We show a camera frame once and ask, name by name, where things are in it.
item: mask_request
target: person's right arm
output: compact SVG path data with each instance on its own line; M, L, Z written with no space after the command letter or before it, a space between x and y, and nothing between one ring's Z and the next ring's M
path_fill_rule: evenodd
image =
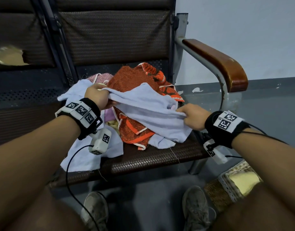
M184 105L177 111L186 113L185 124L199 131L205 129L205 121L211 114L193 104ZM258 132L253 129L245 131ZM248 133L235 137L232 147L295 213L295 148L265 136Z

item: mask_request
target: wall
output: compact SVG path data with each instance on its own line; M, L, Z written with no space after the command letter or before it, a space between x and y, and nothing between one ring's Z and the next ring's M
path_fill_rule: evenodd
M248 79L295 77L295 0L176 0L186 37L237 60ZM176 85L217 82L184 51Z

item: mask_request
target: person's left hand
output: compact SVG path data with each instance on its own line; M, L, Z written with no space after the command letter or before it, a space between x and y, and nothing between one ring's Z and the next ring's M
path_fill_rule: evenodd
M94 84L91 87L88 87L88 89L86 90L86 93L84 94L84 97L89 98L90 100L94 101L100 110L109 109L112 106L117 104L116 101L108 100L109 91L107 91L107 90L99 91L98 90L98 89L102 89L104 87L106 87L106 86L101 85L101 84Z

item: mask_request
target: gray baseboard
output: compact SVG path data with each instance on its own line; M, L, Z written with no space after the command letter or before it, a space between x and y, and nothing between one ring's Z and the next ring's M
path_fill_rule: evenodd
M249 85L247 90L274 89L274 88L285 88L285 87L295 88L295 77L249 80ZM180 92L183 91L183 94L220 92L220 84L218 82L176 85L175 88L177 91L180 91Z

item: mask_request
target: armrest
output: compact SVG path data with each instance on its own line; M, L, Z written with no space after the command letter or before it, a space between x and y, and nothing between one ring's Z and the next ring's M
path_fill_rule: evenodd
M228 92L239 92L247 89L248 79L246 73L242 66L233 58L195 39L183 39L182 44L210 62L220 71L225 79Z

